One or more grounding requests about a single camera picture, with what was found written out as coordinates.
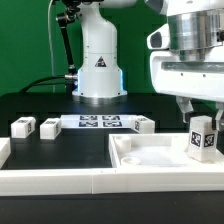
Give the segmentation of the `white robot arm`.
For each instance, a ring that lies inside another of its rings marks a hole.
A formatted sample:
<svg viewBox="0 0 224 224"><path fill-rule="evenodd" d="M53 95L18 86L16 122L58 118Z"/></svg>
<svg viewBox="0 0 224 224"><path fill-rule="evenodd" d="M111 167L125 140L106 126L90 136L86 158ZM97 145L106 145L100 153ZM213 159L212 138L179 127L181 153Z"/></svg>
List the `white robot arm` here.
<svg viewBox="0 0 224 224"><path fill-rule="evenodd" d="M92 102L125 95L117 65L117 30L101 8L132 6L137 0L84 0L78 18L83 32L83 65L74 95ZM216 103L217 130L224 130L224 0L144 0L167 22L147 37L150 74L158 93L174 95L188 118L191 101Z"/></svg>

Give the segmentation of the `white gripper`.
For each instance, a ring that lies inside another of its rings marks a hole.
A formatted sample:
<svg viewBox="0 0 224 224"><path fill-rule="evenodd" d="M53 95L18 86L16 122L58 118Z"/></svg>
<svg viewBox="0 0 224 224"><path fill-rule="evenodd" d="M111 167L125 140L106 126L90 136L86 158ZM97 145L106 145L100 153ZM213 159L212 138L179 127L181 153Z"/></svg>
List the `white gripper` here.
<svg viewBox="0 0 224 224"><path fill-rule="evenodd" d="M217 102L212 128L224 130L224 49L209 50L202 62L181 62L176 53L154 51L150 73L158 93L177 96L184 123L194 112L190 98L209 100Z"/></svg>

